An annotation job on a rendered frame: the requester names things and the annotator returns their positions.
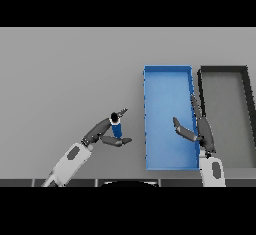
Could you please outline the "blue bin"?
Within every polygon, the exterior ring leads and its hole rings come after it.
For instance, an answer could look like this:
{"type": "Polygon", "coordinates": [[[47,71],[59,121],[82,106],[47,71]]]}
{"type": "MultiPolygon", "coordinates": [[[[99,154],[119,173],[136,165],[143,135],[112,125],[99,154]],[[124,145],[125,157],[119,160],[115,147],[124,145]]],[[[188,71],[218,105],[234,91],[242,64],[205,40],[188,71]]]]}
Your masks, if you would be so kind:
{"type": "Polygon", "coordinates": [[[199,143],[175,132],[173,118],[197,133],[190,96],[194,93],[190,65],[145,65],[144,133],[146,170],[198,170],[199,143]]]}

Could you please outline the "blue pipe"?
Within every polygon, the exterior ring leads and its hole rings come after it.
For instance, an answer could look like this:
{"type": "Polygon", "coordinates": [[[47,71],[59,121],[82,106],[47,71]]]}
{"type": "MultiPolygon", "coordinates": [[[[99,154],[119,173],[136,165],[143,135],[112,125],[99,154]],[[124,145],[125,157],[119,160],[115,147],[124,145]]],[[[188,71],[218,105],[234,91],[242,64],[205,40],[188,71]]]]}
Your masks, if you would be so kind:
{"type": "Polygon", "coordinates": [[[112,126],[112,132],[116,138],[122,137],[121,122],[118,114],[113,112],[110,116],[110,123],[112,126]]]}

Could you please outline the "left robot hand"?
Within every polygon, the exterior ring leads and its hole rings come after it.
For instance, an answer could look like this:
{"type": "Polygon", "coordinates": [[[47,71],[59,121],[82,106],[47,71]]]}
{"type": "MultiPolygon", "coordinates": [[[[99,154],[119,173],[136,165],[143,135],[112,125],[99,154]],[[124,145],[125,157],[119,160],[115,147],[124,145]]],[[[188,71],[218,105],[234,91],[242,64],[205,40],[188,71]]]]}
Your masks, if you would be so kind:
{"type": "MultiPolygon", "coordinates": [[[[127,111],[127,108],[119,112],[115,112],[118,114],[120,118],[127,111]]],[[[84,146],[89,146],[90,144],[97,143],[99,140],[102,141],[103,144],[121,147],[122,145],[126,145],[132,141],[131,138],[116,138],[112,132],[112,126],[110,123],[110,117],[105,118],[104,120],[97,123],[81,140],[81,143],[84,146]]]]}

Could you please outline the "dark grey bin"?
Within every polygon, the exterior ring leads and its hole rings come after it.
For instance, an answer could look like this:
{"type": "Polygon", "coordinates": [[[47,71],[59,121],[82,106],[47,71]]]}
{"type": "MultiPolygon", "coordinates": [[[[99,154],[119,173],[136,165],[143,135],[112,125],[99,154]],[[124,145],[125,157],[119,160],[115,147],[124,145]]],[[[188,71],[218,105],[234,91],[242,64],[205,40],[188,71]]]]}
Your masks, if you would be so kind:
{"type": "Polygon", "coordinates": [[[248,67],[201,66],[199,98],[225,168],[256,168],[256,109],[248,67]]]}

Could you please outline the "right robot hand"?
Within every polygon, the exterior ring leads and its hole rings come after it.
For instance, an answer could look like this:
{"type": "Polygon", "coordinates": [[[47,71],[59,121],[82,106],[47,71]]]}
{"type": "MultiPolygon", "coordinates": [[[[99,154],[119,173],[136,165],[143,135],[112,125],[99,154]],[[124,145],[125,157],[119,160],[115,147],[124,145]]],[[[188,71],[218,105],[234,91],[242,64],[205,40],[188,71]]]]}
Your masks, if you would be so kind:
{"type": "Polygon", "coordinates": [[[190,98],[198,134],[182,126],[176,117],[173,118],[175,132],[191,142],[198,141],[205,151],[205,157],[210,158],[216,152],[212,129],[207,118],[202,114],[195,95],[192,94],[190,98]]]}

